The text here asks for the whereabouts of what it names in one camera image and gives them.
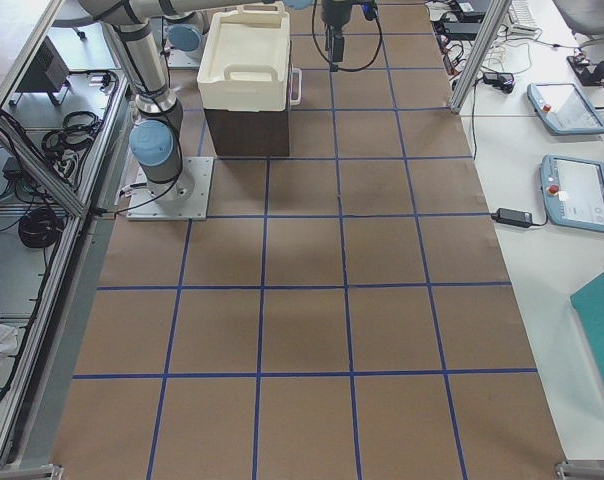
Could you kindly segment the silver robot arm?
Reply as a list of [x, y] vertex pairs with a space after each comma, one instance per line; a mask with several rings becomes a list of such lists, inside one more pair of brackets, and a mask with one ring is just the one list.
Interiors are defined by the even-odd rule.
[[182, 153], [183, 107], [160, 60], [151, 21], [214, 10], [197, 73], [205, 119], [224, 157], [282, 157], [290, 152], [293, 103], [289, 8], [305, 1], [84, 1], [102, 24], [134, 91], [137, 118], [128, 146], [152, 201], [177, 210], [195, 197], [196, 176]]
[[181, 17], [166, 17], [165, 20], [165, 33], [170, 45], [190, 58], [201, 58], [210, 26], [208, 14], [195, 11]]

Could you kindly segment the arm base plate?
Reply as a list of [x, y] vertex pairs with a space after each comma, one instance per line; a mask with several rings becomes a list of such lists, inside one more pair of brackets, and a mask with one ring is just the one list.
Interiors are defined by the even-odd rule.
[[132, 190], [126, 216], [137, 221], [205, 220], [213, 168], [213, 157], [185, 157], [181, 176], [165, 193], [168, 185], [148, 183], [139, 167], [136, 182], [143, 186]]
[[203, 53], [200, 50], [183, 51], [171, 49], [168, 57], [168, 65], [171, 69], [198, 69], [201, 64]]

